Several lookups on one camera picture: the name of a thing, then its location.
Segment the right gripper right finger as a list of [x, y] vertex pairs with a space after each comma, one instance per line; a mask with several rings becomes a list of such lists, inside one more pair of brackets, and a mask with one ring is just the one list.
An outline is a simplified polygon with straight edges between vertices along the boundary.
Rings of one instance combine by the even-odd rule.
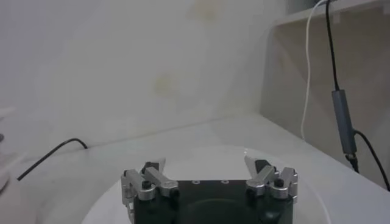
[[244, 157], [251, 179], [246, 181], [246, 188], [256, 197], [269, 194], [275, 200], [292, 200], [297, 203], [298, 174], [291, 167], [284, 167], [280, 172], [265, 159]]

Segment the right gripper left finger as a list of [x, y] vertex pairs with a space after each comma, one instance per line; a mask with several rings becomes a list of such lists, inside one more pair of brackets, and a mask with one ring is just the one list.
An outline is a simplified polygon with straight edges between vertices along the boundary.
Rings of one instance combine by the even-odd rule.
[[131, 223], [135, 223], [135, 200], [152, 201], [157, 192], [172, 198], [179, 190], [179, 183], [163, 174], [165, 158], [147, 161], [140, 171], [125, 170], [121, 175], [122, 203], [127, 208]]

